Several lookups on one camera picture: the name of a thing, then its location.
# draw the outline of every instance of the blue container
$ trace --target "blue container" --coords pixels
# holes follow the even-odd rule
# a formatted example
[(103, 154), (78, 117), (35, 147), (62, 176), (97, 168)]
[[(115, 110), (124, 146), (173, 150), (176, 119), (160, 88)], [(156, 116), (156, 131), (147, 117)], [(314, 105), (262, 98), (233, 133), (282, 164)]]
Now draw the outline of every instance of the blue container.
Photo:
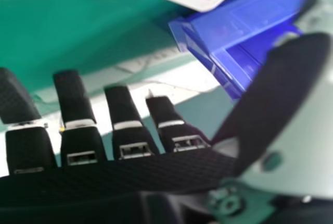
[(179, 49), (189, 50), (232, 99), (252, 82), (266, 53), (292, 25), (304, 0), (227, 0), (208, 13), (169, 23)]

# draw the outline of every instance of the blue plastic bin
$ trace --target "blue plastic bin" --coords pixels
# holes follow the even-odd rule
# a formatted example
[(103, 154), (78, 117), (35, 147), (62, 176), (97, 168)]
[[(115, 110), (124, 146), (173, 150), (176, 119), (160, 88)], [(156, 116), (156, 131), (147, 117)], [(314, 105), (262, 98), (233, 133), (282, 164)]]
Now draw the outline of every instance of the blue plastic bin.
[(301, 33), (292, 19), (304, 0), (227, 0), (208, 13), (169, 23), (181, 51), (190, 51), (232, 99), (252, 82), (284, 32)]

